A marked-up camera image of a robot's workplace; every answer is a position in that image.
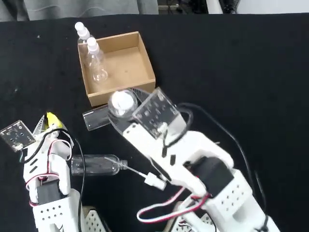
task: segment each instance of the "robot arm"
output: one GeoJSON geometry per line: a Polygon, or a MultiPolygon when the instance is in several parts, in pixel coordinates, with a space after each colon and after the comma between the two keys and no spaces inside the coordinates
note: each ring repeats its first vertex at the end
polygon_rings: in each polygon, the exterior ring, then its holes
{"type": "Polygon", "coordinates": [[[39,232],[105,232],[95,210],[91,210],[86,218],[82,210],[78,210],[80,193],[70,186],[67,165],[67,160],[72,155],[73,143],[70,136],[70,142],[58,139],[59,130],[66,135],[68,133],[62,129],[64,126],[55,115],[47,115],[50,116],[48,126],[43,128],[43,116],[33,133],[22,121],[0,131],[0,136],[13,150],[28,150],[24,161],[21,161],[24,163],[24,180],[29,190],[29,204],[36,227],[39,232]],[[81,231],[78,227],[78,214],[81,231]]]}
{"type": "MultiPolygon", "coordinates": [[[[195,197],[211,194],[201,208],[211,215],[218,230],[251,232],[263,226],[266,215],[242,173],[233,168],[234,162],[226,151],[197,131],[188,131],[176,144],[164,147],[164,140],[173,141],[181,135],[186,123],[160,89],[135,109],[133,118],[135,122],[122,130],[122,135],[171,184],[189,189],[195,197]],[[197,163],[202,165],[198,173],[187,168],[187,164],[194,167],[197,163]]],[[[189,197],[179,209],[191,203],[189,197]]],[[[182,217],[196,231],[208,231],[207,224],[195,213],[182,217]]],[[[268,218],[267,227],[270,232],[279,231],[271,218],[268,218]]]]}

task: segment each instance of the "open cardboard box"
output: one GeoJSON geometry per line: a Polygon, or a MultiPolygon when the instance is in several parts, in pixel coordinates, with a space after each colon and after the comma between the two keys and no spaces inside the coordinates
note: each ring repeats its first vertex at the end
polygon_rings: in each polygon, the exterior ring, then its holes
{"type": "Polygon", "coordinates": [[[79,59],[87,96],[92,106],[106,104],[115,91],[136,87],[147,92],[155,88],[155,75],[144,43],[138,32],[97,39],[105,53],[109,78],[98,84],[88,76],[88,70],[81,56],[79,59]]]}

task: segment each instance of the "bottle cap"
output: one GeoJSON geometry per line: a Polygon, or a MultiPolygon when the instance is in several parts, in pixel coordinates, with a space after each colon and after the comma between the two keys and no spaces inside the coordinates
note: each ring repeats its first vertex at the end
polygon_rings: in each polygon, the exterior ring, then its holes
{"type": "Polygon", "coordinates": [[[90,37],[87,39],[88,52],[91,54],[97,54],[100,50],[95,38],[90,37]]]}
{"type": "Polygon", "coordinates": [[[90,37],[88,29],[83,25],[82,22],[75,23],[75,29],[82,40],[86,40],[90,37]]]}
{"type": "Polygon", "coordinates": [[[116,91],[112,95],[112,105],[117,109],[119,116],[122,116],[134,106],[134,100],[125,91],[116,91]]]}

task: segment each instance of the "clear plastic bottle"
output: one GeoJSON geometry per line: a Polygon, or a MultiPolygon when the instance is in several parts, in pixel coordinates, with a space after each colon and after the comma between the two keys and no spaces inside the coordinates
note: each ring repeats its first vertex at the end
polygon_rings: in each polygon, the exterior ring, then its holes
{"type": "Polygon", "coordinates": [[[87,40],[88,54],[87,54],[87,67],[89,75],[95,82],[102,82],[108,78],[106,71],[105,56],[95,38],[90,37],[87,40]]]}
{"type": "MultiPolygon", "coordinates": [[[[86,174],[116,175],[121,169],[126,169],[127,160],[119,160],[115,155],[84,155],[86,174]]],[[[72,175],[83,174],[83,160],[81,155],[73,155],[71,161],[72,175]]]]}
{"type": "Polygon", "coordinates": [[[83,58],[86,58],[87,53],[88,53],[87,39],[92,37],[92,35],[90,35],[90,32],[83,25],[82,22],[75,23],[75,29],[76,29],[77,34],[79,36],[79,38],[77,40],[77,44],[80,46],[80,53],[83,56],[83,58]]]}

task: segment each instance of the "black table surface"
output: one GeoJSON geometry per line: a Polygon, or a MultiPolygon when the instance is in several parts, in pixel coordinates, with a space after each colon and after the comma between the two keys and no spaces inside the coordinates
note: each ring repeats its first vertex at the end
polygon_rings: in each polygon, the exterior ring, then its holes
{"type": "MultiPolygon", "coordinates": [[[[80,140],[85,154],[116,154],[141,172],[156,173],[111,126],[86,130],[82,112],[91,106],[76,48],[76,21],[0,23],[0,126],[21,119],[32,129],[51,111],[80,140]]],[[[267,213],[283,232],[306,230],[309,14],[114,15],[82,21],[97,38],[139,31],[157,85],[175,103],[197,103],[226,126],[259,174],[267,213]]],[[[246,174],[233,141],[194,113],[192,129],[220,141],[246,174]]],[[[0,150],[1,231],[36,231],[19,156],[4,142],[0,150]]],[[[72,186],[80,190],[80,178],[73,178],[72,186]]],[[[121,171],[87,178],[83,202],[96,207],[115,232],[154,232],[165,224],[142,224],[136,212],[165,201],[178,188],[161,192],[121,171]]]]}

